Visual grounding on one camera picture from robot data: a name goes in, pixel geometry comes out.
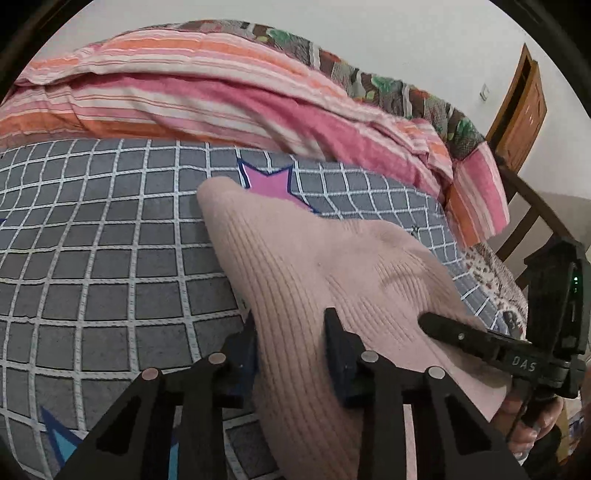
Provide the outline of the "right human hand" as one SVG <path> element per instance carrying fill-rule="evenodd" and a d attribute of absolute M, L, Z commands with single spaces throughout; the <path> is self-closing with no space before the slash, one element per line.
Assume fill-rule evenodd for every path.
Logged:
<path fill-rule="evenodd" d="M 506 437 L 509 450 L 517 459 L 525 458 L 538 439 L 546 436 L 556 424 L 564 407 L 564 400 L 556 398 L 540 414 L 534 427 L 520 419 L 523 401 L 516 393 L 509 393 L 493 416 L 491 425 Z"/>

